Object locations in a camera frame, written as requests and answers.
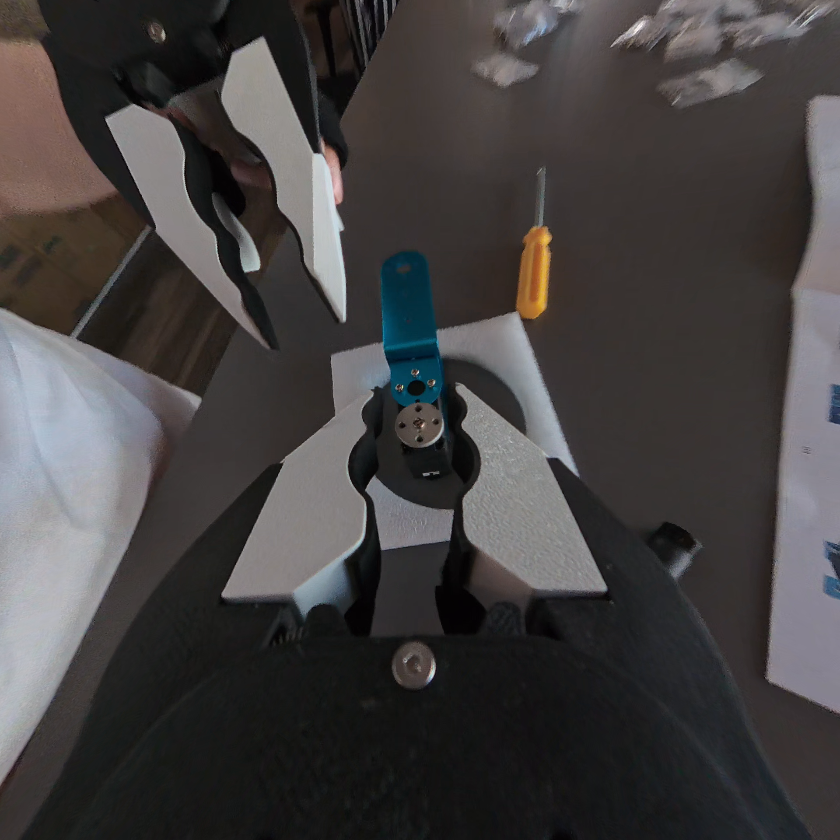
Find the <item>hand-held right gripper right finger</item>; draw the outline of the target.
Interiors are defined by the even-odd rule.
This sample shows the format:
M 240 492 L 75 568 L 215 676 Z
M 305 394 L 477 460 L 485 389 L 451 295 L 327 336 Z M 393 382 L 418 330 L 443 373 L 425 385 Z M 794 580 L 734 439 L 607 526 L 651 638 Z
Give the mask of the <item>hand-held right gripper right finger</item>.
M 605 597 L 605 579 L 541 447 L 466 385 L 448 388 L 448 409 L 461 488 L 436 588 L 444 634 L 476 634 L 498 605 L 527 620 L 541 602 Z

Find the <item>blue metal bracket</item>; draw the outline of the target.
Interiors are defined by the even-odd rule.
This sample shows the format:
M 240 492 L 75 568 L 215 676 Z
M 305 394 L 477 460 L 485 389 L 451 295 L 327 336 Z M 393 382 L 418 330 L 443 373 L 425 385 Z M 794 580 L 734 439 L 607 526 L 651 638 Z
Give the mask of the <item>blue metal bracket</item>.
M 424 255 L 403 251 L 381 268 L 382 343 L 399 406 L 435 404 L 445 386 Z

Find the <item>black electric screwdriver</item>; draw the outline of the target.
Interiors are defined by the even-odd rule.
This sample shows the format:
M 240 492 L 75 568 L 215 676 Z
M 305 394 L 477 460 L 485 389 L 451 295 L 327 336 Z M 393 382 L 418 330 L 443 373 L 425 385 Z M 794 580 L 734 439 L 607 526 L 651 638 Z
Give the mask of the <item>black electric screwdriver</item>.
M 692 565 L 702 543 L 687 530 L 670 521 L 664 521 L 646 540 L 670 577 L 679 581 Z

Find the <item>pile of small screw bags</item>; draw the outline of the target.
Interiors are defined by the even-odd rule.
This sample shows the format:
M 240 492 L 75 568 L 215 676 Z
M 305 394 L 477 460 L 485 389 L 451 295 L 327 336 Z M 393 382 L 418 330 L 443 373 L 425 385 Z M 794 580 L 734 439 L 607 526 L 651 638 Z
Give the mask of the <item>pile of small screw bags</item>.
M 471 73 L 498 89 L 534 78 L 539 66 L 521 57 L 535 41 L 547 37 L 578 14 L 584 2 L 517 2 L 493 18 L 496 47 L 475 60 Z M 763 46 L 790 43 L 821 21 L 838 15 L 838 2 L 666 1 L 657 2 L 611 43 L 612 49 L 650 53 L 663 50 L 665 63 L 709 60 L 732 54 L 714 64 L 657 85 L 657 92 L 676 109 L 687 109 L 737 95 L 763 78 L 741 54 Z

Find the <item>white foam pad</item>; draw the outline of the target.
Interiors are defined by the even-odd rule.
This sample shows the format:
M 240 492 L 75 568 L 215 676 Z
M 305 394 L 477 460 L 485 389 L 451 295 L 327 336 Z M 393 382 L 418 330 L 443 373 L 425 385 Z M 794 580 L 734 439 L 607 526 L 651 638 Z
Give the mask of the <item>white foam pad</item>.
M 546 456 L 580 474 L 519 315 L 509 313 L 441 329 L 437 338 L 447 383 L 466 385 Z M 331 372 L 336 413 L 390 381 L 381 343 L 333 354 Z M 448 542 L 454 513 L 444 491 L 433 490 L 431 500 L 424 500 L 422 494 L 411 497 L 416 484 L 408 477 L 408 488 L 401 489 L 402 481 L 397 475 L 386 475 L 382 455 L 379 475 L 367 491 L 374 502 L 383 550 Z

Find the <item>person's left hand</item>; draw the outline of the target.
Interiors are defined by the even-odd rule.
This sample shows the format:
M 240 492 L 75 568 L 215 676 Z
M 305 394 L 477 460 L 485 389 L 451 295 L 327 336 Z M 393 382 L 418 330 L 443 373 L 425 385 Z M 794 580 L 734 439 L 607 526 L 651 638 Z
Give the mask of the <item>person's left hand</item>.
M 323 141 L 321 142 L 321 153 L 329 167 L 335 205 L 340 206 L 343 203 L 344 197 L 340 157 L 332 146 Z M 227 162 L 230 171 L 238 183 L 256 186 L 265 190 L 272 189 L 270 173 L 264 164 L 247 161 L 237 156 L 230 156 Z

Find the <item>person's white shirt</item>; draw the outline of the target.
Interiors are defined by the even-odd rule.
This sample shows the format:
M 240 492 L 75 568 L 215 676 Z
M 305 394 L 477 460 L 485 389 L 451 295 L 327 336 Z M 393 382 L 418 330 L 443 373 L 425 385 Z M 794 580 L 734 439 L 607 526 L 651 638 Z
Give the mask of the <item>person's white shirt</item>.
M 2 781 L 53 700 L 201 402 L 2 310 Z

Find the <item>open instruction booklet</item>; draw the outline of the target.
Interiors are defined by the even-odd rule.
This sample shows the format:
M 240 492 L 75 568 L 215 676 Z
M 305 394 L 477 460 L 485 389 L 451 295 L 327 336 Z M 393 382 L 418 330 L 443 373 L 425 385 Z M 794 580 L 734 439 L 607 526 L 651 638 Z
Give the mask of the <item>open instruction booklet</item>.
M 776 686 L 839 711 L 839 97 L 806 111 L 810 233 L 791 289 L 769 648 Z

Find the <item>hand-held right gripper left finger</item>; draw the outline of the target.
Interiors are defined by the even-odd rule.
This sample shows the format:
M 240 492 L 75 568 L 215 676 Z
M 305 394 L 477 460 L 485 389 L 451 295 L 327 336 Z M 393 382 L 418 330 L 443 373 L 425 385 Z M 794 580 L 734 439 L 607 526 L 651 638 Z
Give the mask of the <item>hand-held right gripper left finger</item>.
M 284 603 L 301 618 L 330 605 L 352 634 L 370 634 L 382 549 L 367 487 L 379 466 L 382 408 L 382 390 L 367 392 L 282 460 L 225 602 Z

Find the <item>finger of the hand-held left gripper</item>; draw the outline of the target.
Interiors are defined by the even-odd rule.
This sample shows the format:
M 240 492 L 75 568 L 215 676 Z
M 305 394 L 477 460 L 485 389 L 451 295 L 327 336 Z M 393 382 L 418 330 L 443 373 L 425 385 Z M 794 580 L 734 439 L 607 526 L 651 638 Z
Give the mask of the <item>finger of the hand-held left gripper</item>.
M 233 128 L 263 159 L 309 276 L 336 320 L 346 322 L 343 226 L 331 172 L 319 142 L 311 147 L 265 37 L 231 55 L 220 99 Z
M 248 274 L 259 251 L 220 189 L 211 155 L 186 127 L 138 105 L 106 124 L 150 212 L 157 235 L 237 324 L 278 350 L 264 302 Z

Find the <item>yellow screwdriver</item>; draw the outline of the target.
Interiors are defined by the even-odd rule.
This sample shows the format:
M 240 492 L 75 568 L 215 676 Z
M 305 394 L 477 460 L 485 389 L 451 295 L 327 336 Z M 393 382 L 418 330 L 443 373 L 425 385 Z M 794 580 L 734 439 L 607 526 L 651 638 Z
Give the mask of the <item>yellow screwdriver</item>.
M 533 224 L 522 240 L 516 309 L 523 320 L 537 319 L 548 307 L 552 235 L 544 224 L 546 185 L 542 166 L 537 172 Z

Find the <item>black servo motor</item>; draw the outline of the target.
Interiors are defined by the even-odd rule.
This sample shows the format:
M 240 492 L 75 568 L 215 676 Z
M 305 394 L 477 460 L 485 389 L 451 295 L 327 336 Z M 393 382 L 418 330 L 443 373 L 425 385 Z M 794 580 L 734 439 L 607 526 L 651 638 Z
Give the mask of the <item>black servo motor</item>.
M 435 399 L 431 394 L 414 395 L 405 385 L 389 385 L 388 391 L 398 406 L 394 432 L 410 475 L 424 480 L 451 475 L 453 445 L 446 390 Z

